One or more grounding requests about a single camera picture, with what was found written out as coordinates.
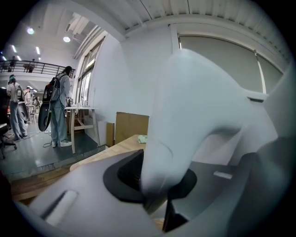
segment ceiling duct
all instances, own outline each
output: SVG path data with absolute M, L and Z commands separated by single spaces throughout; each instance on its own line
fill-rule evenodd
M 98 35 L 100 35 L 103 31 L 104 30 L 101 27 L 98 27 L 97 25 L 94 28 L 92 28 L 92 30 L 88 33 L 88 35 L 82 41 L 81 45 L 79 46 L 73 58 L 78 59 L 81 56 L 81 54 L 84 52 L 84 50 L 92 43 L 92 41 Z
M 88 22 L 89 20 L 85 17 L 82 17 L 77 13 L 73 13 L 73 18 L 66 26 L 66 31 L 73 31 L 74 35 L 81 34 Z

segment window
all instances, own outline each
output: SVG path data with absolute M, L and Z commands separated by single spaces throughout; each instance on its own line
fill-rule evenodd
M 89 96 L 89 87 L 91 83 L 91 75 L 93 71 L 93 67 L 95 65 L 95 59 L 97 52 L 102 44 L 104 39 L 102 39 L 84 58 L 78 84 L 77 84 L 77 93 L 76 93 L 76 103 L 80 103 L 81 105 L 88 104 L 88 96 Z
M 191 49 L 225 70 L 244 89 L 270 93 L 281 78 L 264 58 L 249 49 L 221 39 L 180 36 L 180 47 Z

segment cardboard box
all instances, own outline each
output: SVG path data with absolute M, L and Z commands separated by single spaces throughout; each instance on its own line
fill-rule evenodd
M 149 116 L 117 112 L 115 124 L 115 144 L 135 135 L 147 135 Z
M 114 132 L 115 132 L 115 124 L 113 123 L 107 123 L 106 126 L 106 146 L 111 147 L 114 146 Z

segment gray shirt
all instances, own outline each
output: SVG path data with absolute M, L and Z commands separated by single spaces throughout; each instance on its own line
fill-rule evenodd
M 13 102 L 18 101 L 18 87 L 19 84 L 16 82 L 15 84 L 11 83 L 7 86 L 7 91 L 10 91 L 10 100 Z
M 70 78 L 66 73 L 60 73 L 56 77 L 60 80 L 60 88 L 54 90 L 52 98 L 58 98 L 58 95 L 60 95 L 60 101 L 66 107 L 66 98 L 69 97 L 70 93 Z

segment railing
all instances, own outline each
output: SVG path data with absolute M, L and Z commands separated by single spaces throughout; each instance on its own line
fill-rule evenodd
M 43 62 L 8 60 L 0 62 L 0 72 L 41 73 L 56 76 L 65 67 Z

